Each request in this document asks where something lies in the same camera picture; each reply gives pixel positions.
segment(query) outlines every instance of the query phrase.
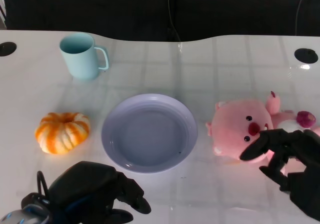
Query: plush toy ear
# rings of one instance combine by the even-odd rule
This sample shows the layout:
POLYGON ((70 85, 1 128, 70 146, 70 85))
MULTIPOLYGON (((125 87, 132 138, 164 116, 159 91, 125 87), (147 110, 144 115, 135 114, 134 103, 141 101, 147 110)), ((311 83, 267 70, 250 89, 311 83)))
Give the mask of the plush toy ear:
POLYGON ((273 91, 269 95, 268 99, 266 100, 265 108, 270 115, 275 115, 280 112, 280 97, 276 95, 273 91))
POLYGON ((215 110, 217 111, 219 108, 221 108, 223 105, 225 105, 226 101, 219 101, 215 104, 215 110))

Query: pumpkin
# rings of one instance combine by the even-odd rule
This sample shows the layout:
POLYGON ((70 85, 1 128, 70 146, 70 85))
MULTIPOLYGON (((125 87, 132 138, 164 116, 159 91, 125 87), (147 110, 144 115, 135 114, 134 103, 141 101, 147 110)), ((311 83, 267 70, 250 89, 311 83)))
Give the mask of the pumpkin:
POLYGON ((89 133, 87 116, 79 112, 51 112, 42 118, 35 138, 45 153, 66 154, 87 139, 89 133))

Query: plate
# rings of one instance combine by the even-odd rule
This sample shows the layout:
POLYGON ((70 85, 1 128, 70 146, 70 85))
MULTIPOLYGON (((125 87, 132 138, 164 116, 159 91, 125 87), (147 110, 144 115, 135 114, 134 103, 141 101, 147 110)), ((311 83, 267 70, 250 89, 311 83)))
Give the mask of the plate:
POLYGON ((182 162, 193 150, 197 123, 178 100, 141 94, 116 106, 104 121, 102 144, 119 166, 137 173, 157 173, 182 162))

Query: light blue mug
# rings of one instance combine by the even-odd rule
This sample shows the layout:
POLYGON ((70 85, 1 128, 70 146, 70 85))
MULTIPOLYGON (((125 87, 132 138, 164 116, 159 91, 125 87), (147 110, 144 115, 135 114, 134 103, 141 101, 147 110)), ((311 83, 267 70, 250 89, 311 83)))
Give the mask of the light blue mug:
POLYGON ((108 52, 104 46, 95 45, 94 38, 87 33, 74 33, 60 42, 60 51, 72 76, 81 80, 93 80, 99 70, 109 68, 108 52), (96 49, 101 50, 105 58, 105 67, 99 67, 96 49))

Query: table surface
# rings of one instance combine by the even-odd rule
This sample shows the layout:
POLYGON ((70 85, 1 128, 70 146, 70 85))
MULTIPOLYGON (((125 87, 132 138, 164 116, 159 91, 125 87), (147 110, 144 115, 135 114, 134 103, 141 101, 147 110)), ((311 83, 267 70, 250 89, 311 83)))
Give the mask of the table surface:
MULTIPOLYGON (((70 32, 0 31, 0 43, 17 50, 0 57, 0 216, 19 209, 37 189, 36 172, 47 183, 86 160, 115 166, 144 189, 152 212, 133 213, 134 224, 316 223, 267 179, 259 164, 232 164, 214 156, 205 122, 218 101, 280 95, 282 108, 320 117, 320 64, 302 69, 298 48, 320 54, 320 37, 230 35, 199 41, 133 42, 93 35, 107 48, 110 68, 91 82, 73 79, 59 51, 70 32), (122 169, 101 142, 104 119, 124 99, 142 93, 165 94, 184 103, 198 123, 192 153, 175 168, 139 174, 122 169), (67 155, 45 154, 34 130, 49 112, 82 112, 91 119, 89 139, 67 155)), ((293 168, 301 168, 298 163, 293 168)))

